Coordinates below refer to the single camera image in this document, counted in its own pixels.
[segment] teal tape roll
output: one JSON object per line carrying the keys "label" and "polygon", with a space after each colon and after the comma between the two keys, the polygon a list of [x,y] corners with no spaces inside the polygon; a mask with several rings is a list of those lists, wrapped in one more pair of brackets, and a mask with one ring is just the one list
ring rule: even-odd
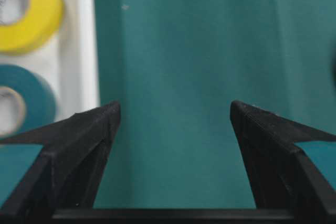
{"label": "teal tape roll", "polygon": [[19,66],[0,65],[1,110],[9,110],[8,104],[14,112],[0,114],[0,139],[52,123],[55,119],[56,100],[42,77]]}

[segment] tape roll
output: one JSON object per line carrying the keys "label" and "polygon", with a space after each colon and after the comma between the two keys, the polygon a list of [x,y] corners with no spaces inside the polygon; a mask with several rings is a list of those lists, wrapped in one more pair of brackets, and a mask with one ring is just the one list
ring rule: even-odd
{"label": "tape roll", "polygon": [[62,14],[62,0],[0,0],[0,51],[36,49],[59,28]]}
{"label": "tape roll", "polygon": [[52,123],[55,115],[55,97],[42,77],[0,65],[0,139]]}

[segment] dark object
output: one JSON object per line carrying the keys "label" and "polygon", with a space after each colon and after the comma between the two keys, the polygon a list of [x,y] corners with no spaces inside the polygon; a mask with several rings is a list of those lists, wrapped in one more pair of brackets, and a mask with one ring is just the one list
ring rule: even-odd
{"label": "dark object", "polygon": [[258,208],[290,209],[305,222],[336,221],[335,191],[294,145],[336,136],[238,101],[230,118]]}
{"label": "dark object", "polygon": [[91,208],[119,124],[120,106],[112,102],[3,140],[44,147],[2,205],[0,218],[50,218],[56,208]]}
{"label": "dark object", "polygon": [[119,105],[111,103],[4,141],[40,143],[44,148],[2,206],[0,218],[334,223],[335,191],[294,143],[336,137],[238,101],[232,103],[230,117],[258,209],[92,209],[120,123]]}

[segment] teal fabric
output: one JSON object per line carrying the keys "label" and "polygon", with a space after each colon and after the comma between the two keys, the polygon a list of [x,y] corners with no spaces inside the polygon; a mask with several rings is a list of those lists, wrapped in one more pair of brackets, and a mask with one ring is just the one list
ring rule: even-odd
{"label": "teal fabric", "polygon": [[0,145],[0,207],[31,167],[42,147],[37,144]]}
{"label": "teal fabric", "polygon": [[336,142],[311,141],[296,143],[313,161],[329,184],[336,190]]}
{"label": "teal fabric", "polygon": [[335,132],[336,1],[95,1],[101,103],[122,106],[96,208],[254,208],[235,99]]}

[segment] teal tape strip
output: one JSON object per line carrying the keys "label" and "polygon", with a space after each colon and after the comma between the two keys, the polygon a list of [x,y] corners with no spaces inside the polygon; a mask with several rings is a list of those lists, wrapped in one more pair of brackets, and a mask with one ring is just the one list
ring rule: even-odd
{"label": "teal tape strip", "polygon": [[0,147],[0,207],[31,167],[42,147],[37,144],[11,144]]}
{"label": "teal tape strip", "polygon": [[313,161],[329,184],[336,190],[336,142],[310,141],[296,143]]}
{"label": "teal tape strip", "polygon": [[23,124],[12,135],[54,121],[56,115],[55,97],[43,78],[19,66],[0,65],[1,86],[15,90],[26,103],[26,116]]}

